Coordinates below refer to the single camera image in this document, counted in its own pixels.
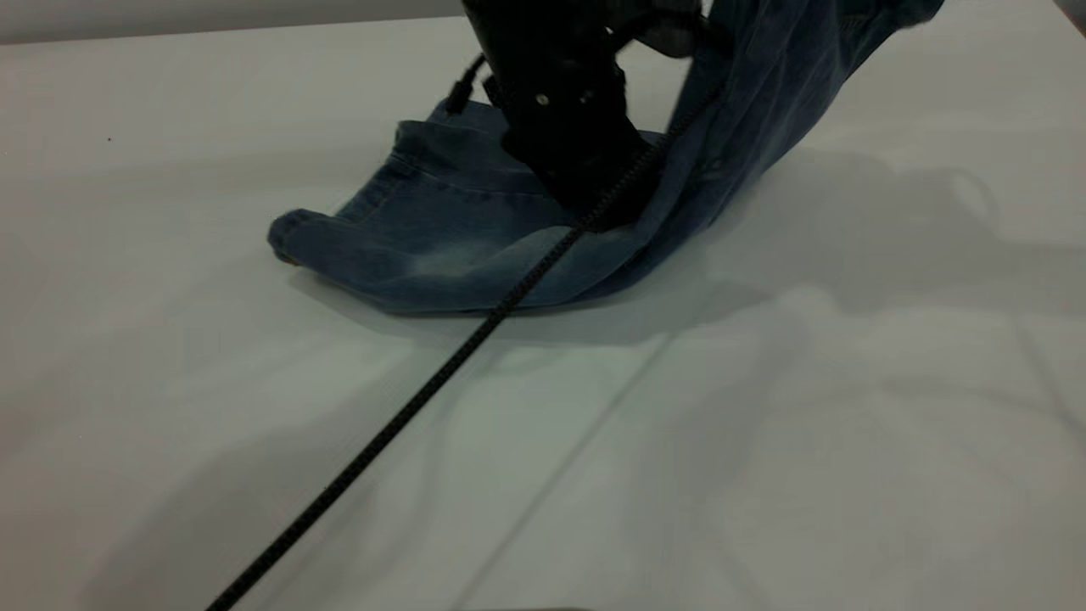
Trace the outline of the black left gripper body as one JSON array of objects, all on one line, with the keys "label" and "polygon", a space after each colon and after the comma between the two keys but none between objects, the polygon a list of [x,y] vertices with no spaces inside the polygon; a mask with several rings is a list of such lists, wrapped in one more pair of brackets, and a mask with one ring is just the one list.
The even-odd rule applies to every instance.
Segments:
[{"label": "black left gripper body", "polygon": [[490,65],[484,82],[513,158],[546,184],[602,184],[637,156],[627,77],[614,61]]}]

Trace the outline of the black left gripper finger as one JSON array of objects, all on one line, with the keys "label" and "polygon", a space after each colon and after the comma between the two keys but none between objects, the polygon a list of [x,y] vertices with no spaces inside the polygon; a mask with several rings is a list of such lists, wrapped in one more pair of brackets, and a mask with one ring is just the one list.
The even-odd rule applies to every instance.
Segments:
[{"label": "black left gripper finger", "polygon": [[570,216],[589,217],[588,229],[604,233],[636,222],[662,178],[662,161],[643,138],[610,149],[594,160],[574,160],[539,169],[539,179]]}]

